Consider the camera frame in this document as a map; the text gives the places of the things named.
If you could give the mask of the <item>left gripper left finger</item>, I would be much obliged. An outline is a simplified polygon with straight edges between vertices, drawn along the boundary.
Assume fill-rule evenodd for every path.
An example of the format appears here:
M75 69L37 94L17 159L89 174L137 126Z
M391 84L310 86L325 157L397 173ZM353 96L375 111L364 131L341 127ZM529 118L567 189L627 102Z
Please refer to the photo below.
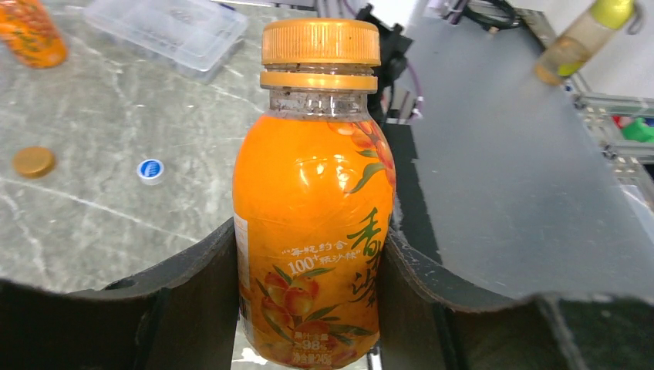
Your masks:
M234 224L101 290L1 282L3 369L228 369L238 319Z

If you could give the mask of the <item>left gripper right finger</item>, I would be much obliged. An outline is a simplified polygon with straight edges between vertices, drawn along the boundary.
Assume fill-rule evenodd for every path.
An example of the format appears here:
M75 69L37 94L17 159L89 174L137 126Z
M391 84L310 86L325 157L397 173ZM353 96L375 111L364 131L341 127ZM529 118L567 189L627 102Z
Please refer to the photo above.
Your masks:
M378 273L385 369L651 369L653 301L596 292L496 294L390 231Z

